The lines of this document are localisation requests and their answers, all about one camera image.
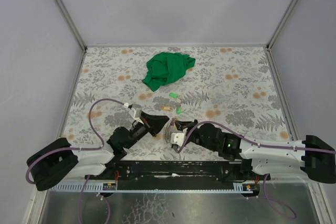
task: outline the floral tablecloth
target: floral tablecloth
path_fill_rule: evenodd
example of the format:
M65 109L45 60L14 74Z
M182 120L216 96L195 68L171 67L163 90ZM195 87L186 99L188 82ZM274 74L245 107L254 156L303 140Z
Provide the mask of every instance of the floral tablecloth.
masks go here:
M142 83L146 62L159 52L181 52L196 58L195 67L173 84L151 90ZM169 93L178 94L178 99ZM264 140L287 141L284 117L262 47L133 47L88 48L72 99L64 136L72 144L99 145L88 122L91 105L101 98L137 103L144 112L179 120L213 120L232 130ZM171 106L173 111L163 111ZM177 115L175 109L182 107ZM118 126L130 127L128 111L113 102L97 104L92 113L97 131L108 139ZM163 131L147 134L124 160L221 160L217 153L189 143L175 153Z

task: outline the red wire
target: red wire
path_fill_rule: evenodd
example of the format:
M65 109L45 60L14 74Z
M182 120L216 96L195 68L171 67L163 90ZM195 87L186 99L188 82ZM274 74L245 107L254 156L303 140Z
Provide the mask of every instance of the red wire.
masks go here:
M119 171L117 170L116 172L114 172L114 174L116 175L115 184L117 186L117 182L118 182L118 178L119 178Z
M254 181L254 184L257 185L259 183L259 181L260 181L260 178L259 178L259 176L257 176L256 180Z

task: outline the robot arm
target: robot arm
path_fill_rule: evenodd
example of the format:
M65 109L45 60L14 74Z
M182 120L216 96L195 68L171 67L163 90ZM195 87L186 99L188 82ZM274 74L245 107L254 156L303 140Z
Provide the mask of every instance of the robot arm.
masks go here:
M183 147L186 134L197 124L194 122L180 122L172 120L166 129L166 137L170 139L172 148L177 151ZM258 175L271 176L296 175L302 178L334 184L336 183L335 156L333 154L303 151L299 147L318 148L323 150L334 149L316 136L307 135L305 141L278 142L256 140L259 144L251 144L240 137L222 132L213 124L205 123L192 132L187 143L200 145L226 160L237 159L249 162L250 170Z
M59 151L38 162L31 169L37 189L46 190L54 187L65 178L83 178L89 174L93 175L95 179L111 179L114 177L116 166L119 165L119 168L122 167L121 159L127 154L124 148L130 148L147 133L156 136L169 120L167 116L146 114L137 104L132 104L128 108L134 119L132 127L129 130L125 127L116 128L104 148L96 151ZM258 175L262 177L266 174L271 174L271 176L277 174L295 174L321 183L336 183L335 156L333 154L295 149L295 147L309 147L334 150L318 137L307 136L305 141L282 143L254 140L260 144L293 147L289 150L265 148L245 142L237 135L222 132L221 129L216 128L211 123L205 123L195 129L187 139L187 142L184 143L186 135L196 124L197 120L193 122L180 122L172 119L165 129L166 139L171 142L172 148L178 151L178 148L183 147L184 144L192 142L213 152L218 152L218 155L227 161L211 164L211 168L207 172L203 168L197 168L198 165L201 166L202 164L195 162L191 168L194 173L198 171L200 174L205 175L212 174L214 176L216 174L219 180L223 179L225 181L230 181L230 179L232 181L251 179ZM70 146L66 138L59 138L30 157L27 165L30 166L42 155L60 148L69 149ZM241 160L241 163L238 164L240 167L237 167L237 164L228 162L235 160ZM159 166L154 166L151 174L160 174L161 172L167 174L169 173L169 169L180 169L179 166L179 164L162 163ZM164 171L155 171L158 167L164 169Z

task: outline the black robot arm segment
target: black robot arm segment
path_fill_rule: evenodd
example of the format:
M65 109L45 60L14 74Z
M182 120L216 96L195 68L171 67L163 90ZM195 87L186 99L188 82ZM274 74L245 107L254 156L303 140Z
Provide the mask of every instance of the black robot arm segment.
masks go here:
M110 136L107 143L113 149L113 162L117 162L125 157L127 153L124 148L129 149L148 132L152 136L156 136L169 121L169 117L165 115L149 115L141 112L140 120L142 123L134 121L130 130L125 127L116 128Z

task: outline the metal floor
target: metal floor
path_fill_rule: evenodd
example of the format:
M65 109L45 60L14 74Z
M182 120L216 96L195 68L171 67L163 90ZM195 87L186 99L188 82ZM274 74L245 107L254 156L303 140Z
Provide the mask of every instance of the metal floor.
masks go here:
M278 215L264 199L246 200L233 194L114 194L108 198L111 206L109 223L117 224L185 224L238 223L286 224L320 223L304 184L268 184L270 197L285 201L297 213L296 221ZM49 192L39 224L78 223L79 193ZM292 213L281 205L278 209ZM103 224L107 207L95 194L86 193L81 203L83 224Z

